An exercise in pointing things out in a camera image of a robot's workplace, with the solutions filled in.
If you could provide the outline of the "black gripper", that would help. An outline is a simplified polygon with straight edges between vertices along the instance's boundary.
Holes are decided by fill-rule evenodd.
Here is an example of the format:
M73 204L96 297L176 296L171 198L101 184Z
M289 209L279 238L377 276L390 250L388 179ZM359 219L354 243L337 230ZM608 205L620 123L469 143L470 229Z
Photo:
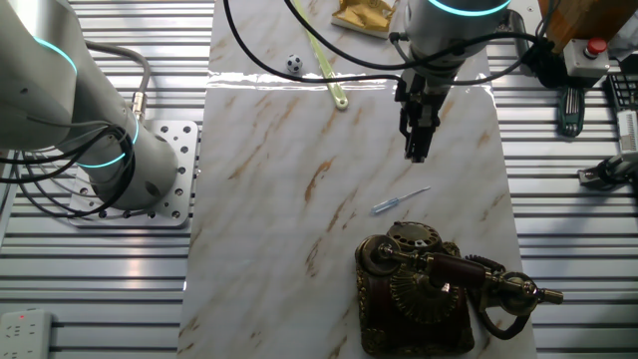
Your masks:
M430 89L428 80L414 70L402 73L397 102L401 104L400 133L405 138L407 160L425 161L432 142L432 129L441 123L439 110L448 92L449 88Z

